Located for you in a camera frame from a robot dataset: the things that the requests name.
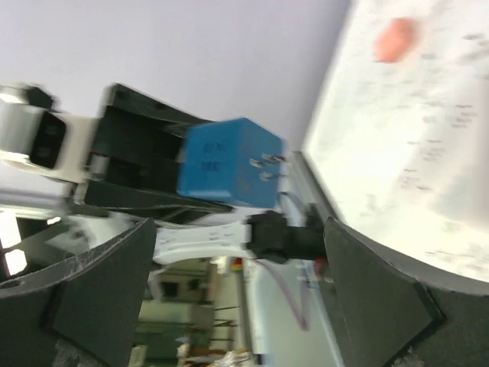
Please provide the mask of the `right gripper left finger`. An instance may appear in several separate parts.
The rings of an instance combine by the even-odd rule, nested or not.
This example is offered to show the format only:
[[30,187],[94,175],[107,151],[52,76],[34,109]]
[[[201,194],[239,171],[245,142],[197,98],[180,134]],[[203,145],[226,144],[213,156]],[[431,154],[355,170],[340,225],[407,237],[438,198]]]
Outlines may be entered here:
[[153,261],[145,219],[87,252],[1,284],[3,366],[127,366]]

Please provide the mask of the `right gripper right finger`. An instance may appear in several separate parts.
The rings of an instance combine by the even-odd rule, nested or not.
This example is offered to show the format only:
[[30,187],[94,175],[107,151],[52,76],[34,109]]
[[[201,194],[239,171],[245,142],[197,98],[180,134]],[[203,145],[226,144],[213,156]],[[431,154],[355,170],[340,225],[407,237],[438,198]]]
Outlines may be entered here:
[[488,364],[488,284],[382,246],[334,218],[324,226],[325,299],[346,366]]

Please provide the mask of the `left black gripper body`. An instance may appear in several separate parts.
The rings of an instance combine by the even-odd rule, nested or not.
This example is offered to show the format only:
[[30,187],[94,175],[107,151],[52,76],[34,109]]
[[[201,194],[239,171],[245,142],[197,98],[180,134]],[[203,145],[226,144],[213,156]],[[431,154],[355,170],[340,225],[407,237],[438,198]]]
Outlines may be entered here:
[[224,203],[176,192],[186,133],[205,124],[126,85],[108,86],[89,149],[83,204],[127,214],[232,212]]

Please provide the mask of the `blue cube adapter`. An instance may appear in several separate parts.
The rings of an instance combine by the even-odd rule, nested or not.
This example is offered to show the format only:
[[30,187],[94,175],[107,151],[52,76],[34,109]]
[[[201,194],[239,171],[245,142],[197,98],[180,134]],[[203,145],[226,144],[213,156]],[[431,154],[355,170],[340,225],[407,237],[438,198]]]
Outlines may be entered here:
[[273,209],[283,140],[247,118],[190,128],[176,191],[231,206]]

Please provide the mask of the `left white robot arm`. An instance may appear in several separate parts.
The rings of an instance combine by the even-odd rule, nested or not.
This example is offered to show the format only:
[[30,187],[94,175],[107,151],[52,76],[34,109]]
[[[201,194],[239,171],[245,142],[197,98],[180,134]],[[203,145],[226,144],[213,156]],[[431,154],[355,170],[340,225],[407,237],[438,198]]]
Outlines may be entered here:
[[212,122],[120,83],[108,87],[90,151],[106,167],[83,202],[104,209],[93,219],[95,244],[139,219],[157,226],[153,260],[261,258],[278,264],[326,257],[323,224],[312,206],[303,226],[275,210],[283,143],[247,118]]

